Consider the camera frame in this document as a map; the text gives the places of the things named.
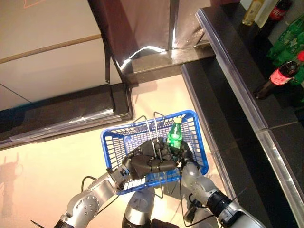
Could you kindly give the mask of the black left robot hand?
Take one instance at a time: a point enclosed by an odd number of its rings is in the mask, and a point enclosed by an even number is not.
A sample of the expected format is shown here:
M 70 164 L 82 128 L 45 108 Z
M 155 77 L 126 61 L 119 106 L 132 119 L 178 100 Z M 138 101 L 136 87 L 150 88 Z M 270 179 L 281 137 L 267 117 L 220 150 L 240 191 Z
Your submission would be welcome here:
M 141 179 L 150 173 L 166 172 L 177 168 L 177 163 L 172 158 L 163 137 L 143 142 L 127 154 L 122 164 L 133 180 Z

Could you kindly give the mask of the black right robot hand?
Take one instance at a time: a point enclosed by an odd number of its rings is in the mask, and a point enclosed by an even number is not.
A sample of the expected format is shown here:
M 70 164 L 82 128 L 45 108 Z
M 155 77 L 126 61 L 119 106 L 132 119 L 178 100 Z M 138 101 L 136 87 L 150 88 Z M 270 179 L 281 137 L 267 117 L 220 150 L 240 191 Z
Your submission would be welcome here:
M 193 161 L 193 153 L 185 141 L 181 141 L 180 148 L 171 147 L 171 158 L 183 168 L 187 162 Z

